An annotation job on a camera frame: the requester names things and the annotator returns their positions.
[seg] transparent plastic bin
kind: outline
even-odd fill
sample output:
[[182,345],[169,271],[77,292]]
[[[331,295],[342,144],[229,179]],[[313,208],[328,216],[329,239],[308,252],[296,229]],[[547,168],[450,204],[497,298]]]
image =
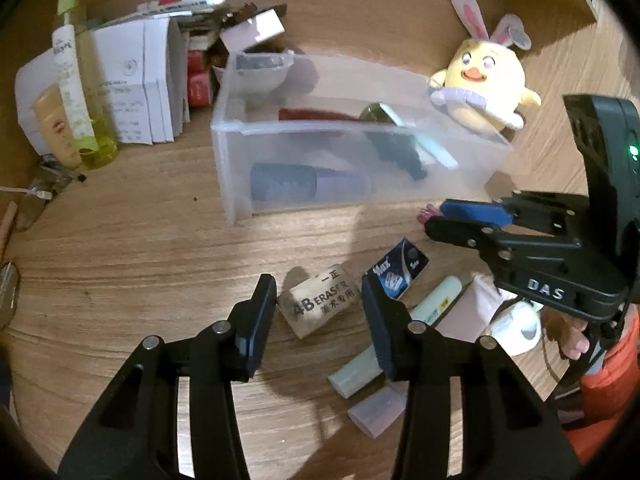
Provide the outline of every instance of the transparent plastic bin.
[[[425,76],[351,57],[232,54],[211,131],[226,218],[478,194],[511,145],[430,101]],[[355,120],[384,103],[396,124]],[[354,120],[279,121],[281,108]]]

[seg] orange beak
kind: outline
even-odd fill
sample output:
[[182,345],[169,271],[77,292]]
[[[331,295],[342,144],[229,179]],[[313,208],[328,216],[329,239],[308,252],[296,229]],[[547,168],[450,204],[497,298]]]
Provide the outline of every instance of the orange beak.
[[470,68],[469,70],[463,70],[460,75],[467,81],[472,81],[474,83],[481,83],[482,81],[486,81],[486,76],[476,67]]

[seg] black tool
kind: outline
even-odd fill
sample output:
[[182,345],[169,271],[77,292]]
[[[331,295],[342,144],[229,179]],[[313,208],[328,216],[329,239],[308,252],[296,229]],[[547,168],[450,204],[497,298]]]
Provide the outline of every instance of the black tool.
[[578,470],[558,420],[495,339],[440,335],[412,320],[371,274],[362,303],[380,367],[392,381],[409,381],[393,480],[447,478],[453,377],[462,385],[464,434],[462,473],[452,478],[565,480]]
[[447,201],[444,209],[455,213],[430,218],[424,230],[433,240],[478,250],[496,286],[589,322],[590,351],[562,380],[571,383],[619,341],[629,304],[640,300],[640,118],[622,99],[569,95],[564,105],[588,197],[526,191],[494,202],[496,218],[506,212],[513,224],[545,235],[476,221],[478,203],[463,201]]
[[263,274],[250,300],[196,337],[145,337],[85,418],[60,463],[62,480],[188,479],[178,472],[178,378],[190,377],[191,452],[196,478],[249,478],[231,381],[260,365],[276,283]]

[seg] person's hand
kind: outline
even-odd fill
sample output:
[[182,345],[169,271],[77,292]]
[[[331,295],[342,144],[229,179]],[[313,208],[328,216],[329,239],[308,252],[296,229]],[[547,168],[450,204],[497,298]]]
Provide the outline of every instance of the person's hand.
[[546,336],[556,341],[560,351],[569,359],[577,361],[582,354],[589,351],[589,340],[582,333],[587,322],[564,312],[545,307],[540,315]]

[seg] stuffed toy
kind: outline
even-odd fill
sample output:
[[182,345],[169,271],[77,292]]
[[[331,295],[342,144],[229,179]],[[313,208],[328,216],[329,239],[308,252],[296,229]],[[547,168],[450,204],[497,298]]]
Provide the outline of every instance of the stuffed toy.
[[430,78],[431,101],[446,105],[462,125],[483,134],[520,130],[519,104],[540,106],[540,96],[524,86],[524,69],[509,47],[531,48],[522,21],[507,14],[489,37],[476,0],[451,0],[471,39],[463,41],[449,67]]

